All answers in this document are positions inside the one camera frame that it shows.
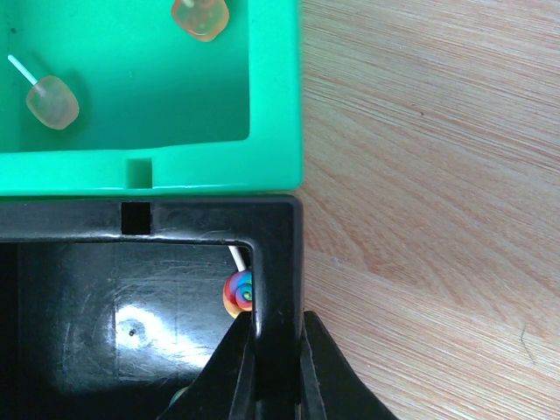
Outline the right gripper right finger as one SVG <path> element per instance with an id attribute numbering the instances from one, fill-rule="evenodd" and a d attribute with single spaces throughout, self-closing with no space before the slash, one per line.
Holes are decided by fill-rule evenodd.
<path id="1" fill-rule="evenodd" d="M 303 419 L 397 419 L 360 380 L 313 311 L 304 313 L 300 368 Z"/>

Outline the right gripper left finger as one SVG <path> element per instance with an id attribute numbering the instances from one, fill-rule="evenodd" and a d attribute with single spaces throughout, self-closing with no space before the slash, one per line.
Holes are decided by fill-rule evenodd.
<path id="1" fill-rule="evenodd" d="M 253 419 L 255 356 L 252 318 L 237 317 L 197 379 L 159 416 L 161 419 Z"/>

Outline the black bin with swirl lollipops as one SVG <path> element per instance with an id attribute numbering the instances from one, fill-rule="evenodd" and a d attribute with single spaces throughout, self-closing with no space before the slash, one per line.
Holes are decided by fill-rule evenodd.
<path id="1" fill-rule="evenodd" d="M 252 273 L 253 419 L 299 418 L 302 224 L 287 195 L 2 204 L 2 418 L 161 419 L 237 319 L 230 245 Z"/>

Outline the green bin with square lollipops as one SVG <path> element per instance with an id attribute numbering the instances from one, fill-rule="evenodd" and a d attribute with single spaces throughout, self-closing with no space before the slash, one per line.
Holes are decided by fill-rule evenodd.
<path id="1" fill-rule="evenodd" d="M 210 42 L 169 1 L 4 1 L 1 54 L 80 113 L 49 129 L 1 62 L 4 197 L 288 191 L 304 178 L 301 4 L 230 1 Z"/>

